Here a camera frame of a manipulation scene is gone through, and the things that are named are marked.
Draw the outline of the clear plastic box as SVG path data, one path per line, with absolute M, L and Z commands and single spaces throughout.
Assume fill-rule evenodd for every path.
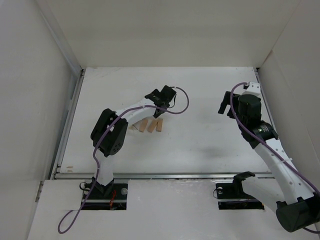
M 132 131 L 138 131 L 138 132 L 139 132 L 142 123 L 143 123 L 143 120 L 140 120 L 140 121 L 138 121 L 138 122 L 136 122 L 136 123 L 133 123 L 133 124 L 129 127 L 129 129 L 132 130 Z

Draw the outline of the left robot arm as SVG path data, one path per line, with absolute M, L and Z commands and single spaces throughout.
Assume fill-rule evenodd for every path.
M 93 193 L 101 198 L 111 193 L 113 170 L 111 166 L 103 167 L 102 160 L 120 151 L 128 127 L 145 118 L 158 118 L 170 108 L 170 102 L 176 95 L 173 87 L 165 85 L 162 90 L 153 90 L 129 107 L 119 110 L 106 108 L 102 111 L 90 135 L 94 147 L 92 156 L 97 164 L 95 176 L 92 178 Z

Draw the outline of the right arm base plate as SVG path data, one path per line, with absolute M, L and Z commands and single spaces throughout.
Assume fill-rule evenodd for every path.
M 265 206 L 253 196 L 238 193 L 231 182 L 217 182 L 213 197 L 218 200 L 219 210 L 264 210 Z

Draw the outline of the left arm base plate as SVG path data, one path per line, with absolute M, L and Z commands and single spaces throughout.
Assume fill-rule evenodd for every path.
M 82 210 L 124 211 L 127 209 L 127 183 L 114 183 L 112 181 L 107 186 L 101 186 L 97 183 L 85 201 L 91 186 L 91 182 L 81 182 L 79 185 L 83 192 L 80 203 L 80 205 L 84 203 Z

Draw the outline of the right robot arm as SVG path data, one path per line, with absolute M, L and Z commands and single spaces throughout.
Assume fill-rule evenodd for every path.
M 233 177 L 232 195 L 259 200 L 289 233 L 303 229 L 316 234 L 309 226 L 320 221 L 320 191 L 296 169 L 275 129 L 262 120 L 261 99 L 254 94 L 226 91 L 218 113 L 224 114 L 227 106 L 227 116 L 236 120 L 242 137 L 268 166 L 280 188 L 277 191 L 246 171 Z

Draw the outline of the wooden block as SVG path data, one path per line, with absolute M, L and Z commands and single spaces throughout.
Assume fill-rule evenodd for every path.
M 147 128 L 147 131 L 149 133 L 152 133 L 156 129 L 157 124 L 158 124 L 158 120 L 157 119 L 152 120 L 152 122 L 150 123 L 150 125 Z
M 162 132 L 162 129 L 163 129 L 163 119 L 159 118 L 157 120 L 156 131 L 157 132 Z
M 140 126 L 139 126 L 139 129 L 138 131 L 143 133 L 146 128 L 147 128 L 147 125 L 148 125 L 148 119 L 143 119 L 141 122 L 140 122 Z

